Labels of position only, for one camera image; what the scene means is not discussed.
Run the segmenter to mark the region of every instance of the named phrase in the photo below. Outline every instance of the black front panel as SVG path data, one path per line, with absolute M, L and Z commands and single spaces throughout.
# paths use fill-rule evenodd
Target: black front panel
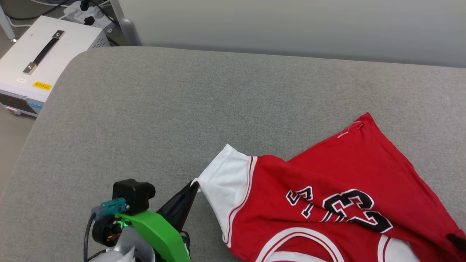
M 37 112 L 34 111 L 25 100 L 22 100 L 20 98 L 7 96 L 5 94 L 0 93 L 0 103 L 4 104 L 5 106 L 9 106 L 11 108 L 37 114 Z

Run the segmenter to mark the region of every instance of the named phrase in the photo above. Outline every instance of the gray tablecloth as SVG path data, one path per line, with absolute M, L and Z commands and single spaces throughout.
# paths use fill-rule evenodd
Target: gray tablecloth
M 226 143 L 284 159 L 369 111 L 466 228 L 466 70 L 302 57 L 101 48 L 65 69 L 0 201 L 0 261 L 82 261 L 90 209 L 117 180 L 157 210 Z M 235 261 L 199 194 L 194 262 Z M 93 254 L 101 247 L 90 245 Z

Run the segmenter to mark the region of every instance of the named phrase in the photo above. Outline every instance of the yellow label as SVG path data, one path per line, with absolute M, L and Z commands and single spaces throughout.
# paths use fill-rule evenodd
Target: yellow label
M 52 85 L 49 85 L 49 84 L 46 84 L 46 83 L 41 83 L 41 82 L 34 82 L 34 84 L 32 86 L 35 86 L 35 87 L 38 87 L 38 88 L 42 88 L 42 89 L 45 89 L 45 90 L 50 90 L 52 88 Z

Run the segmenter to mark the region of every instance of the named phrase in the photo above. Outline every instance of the green plastic bracket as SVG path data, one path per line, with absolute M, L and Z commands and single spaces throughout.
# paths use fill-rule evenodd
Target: green plastic bracket
M 160 214 L 144 211 L 134 216 L 115 214 L 122 223 L 131 222 L 134 229 L 167 262 L 191 261 L 179 232 Z

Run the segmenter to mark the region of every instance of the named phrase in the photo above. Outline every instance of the red fabric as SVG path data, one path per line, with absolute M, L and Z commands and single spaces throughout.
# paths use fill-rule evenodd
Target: red fabric
M 312 187 L 312 197 L 304 192 L 292 205 L 295 192 L 306 187 Z M 291 201 L 289 190 L 293 191 Z M 335 203 L 333 212 L 343 211 L 344 215 L 324 209 L 326 199 L 327 205 Z M 302 212 L 310 202 L 314 206 L 306 218 Z M 327 240 L 303 233 L 284 241 L 275 251 L 308 254 L 324 261 L 339 255 L 344 261 L 378 261 L 382 231 L 408 242 L 421 262 L 466 261 L 465 254 L 445 237 L 466 235 L 369 113 L 289 162 L 271 155 L 257 158 L 249 197 L 233 221 L 230 250 L 244 261 L 256 261 L 264 245 L 289 228 L 321 233 L 337 250 L 329 252 Z M 382 251 L 387 243 L 382 243 Z

